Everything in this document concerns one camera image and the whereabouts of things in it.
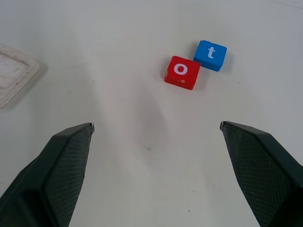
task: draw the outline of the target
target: white tray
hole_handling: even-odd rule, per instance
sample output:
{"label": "white tray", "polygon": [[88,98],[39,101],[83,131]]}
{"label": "white tray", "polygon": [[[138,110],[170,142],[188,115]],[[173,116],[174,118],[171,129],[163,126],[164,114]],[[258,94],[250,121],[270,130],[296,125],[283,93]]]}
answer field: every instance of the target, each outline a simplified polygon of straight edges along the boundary
{"label": "white tray", "polygon": [[30,56],[0,45],[0,107],[8,103],[38,69],[38,62]]}

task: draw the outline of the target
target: red cube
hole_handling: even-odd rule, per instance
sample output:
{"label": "red cube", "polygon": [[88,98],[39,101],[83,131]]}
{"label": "red cube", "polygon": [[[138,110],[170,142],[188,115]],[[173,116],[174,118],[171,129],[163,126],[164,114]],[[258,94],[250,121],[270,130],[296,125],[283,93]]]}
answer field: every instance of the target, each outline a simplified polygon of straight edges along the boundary
{"label": "red cube", "polygon": [[200,63],[173,56],[164,81],[179,87],[192,90],[200,70]]}

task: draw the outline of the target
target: white letter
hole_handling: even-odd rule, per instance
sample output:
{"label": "white letter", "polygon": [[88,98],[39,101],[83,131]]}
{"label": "white letter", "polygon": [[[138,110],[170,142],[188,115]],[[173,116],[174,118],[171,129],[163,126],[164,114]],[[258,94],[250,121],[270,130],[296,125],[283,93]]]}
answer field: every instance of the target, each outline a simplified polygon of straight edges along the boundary
{"label": "white letter", "polygon": [[216,51],[214,50],[213,47],[209,48],[208,50],[209,50],[208,57],[211,58],[211,59],[213,59],[213,58],[214,58],[214,57],[212,56],[212,55],[213,55],[213,52],[216,52]]}
{"label": "white letter", "polygon": [[[179,67],[183,67],[183,71],[180,72],[178,69]],[[187,66],[183,65],[183,64],[177,64],[174,68],[175,73],[179,74],[179,75],[185,75],[187,73]]]}

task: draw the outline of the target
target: letter o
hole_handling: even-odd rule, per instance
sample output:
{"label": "letter o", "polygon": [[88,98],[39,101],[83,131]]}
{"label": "letter o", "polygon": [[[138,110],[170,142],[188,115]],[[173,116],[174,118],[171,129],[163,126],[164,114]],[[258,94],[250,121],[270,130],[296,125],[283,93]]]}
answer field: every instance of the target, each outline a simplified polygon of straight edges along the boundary
{"label": "letter o", "polygon": [[[179,67],[183,67],[183,71],[182,71],[182,72],[180,72],[180,71],[178,70]],[[187,66],[184,65],[184,64],[177,64],[177,65],[175,65],[175,67],[174,67],[174,71],[175,71],[175,73],[177,73],[177,74],[179,74],[179,75],[185,75],[185,74],[187,73]]]}

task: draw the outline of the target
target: blue cube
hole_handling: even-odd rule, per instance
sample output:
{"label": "blue cube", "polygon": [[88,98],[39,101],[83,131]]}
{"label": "blue cube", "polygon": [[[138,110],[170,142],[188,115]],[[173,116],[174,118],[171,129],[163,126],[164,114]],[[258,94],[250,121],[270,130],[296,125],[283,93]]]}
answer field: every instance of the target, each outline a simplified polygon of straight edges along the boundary
{"label": "blue cube", "polygon": [[219,71],[223,66],[227,48],[209,41],[201,41],[195,53],[194,61],[202,67]]}

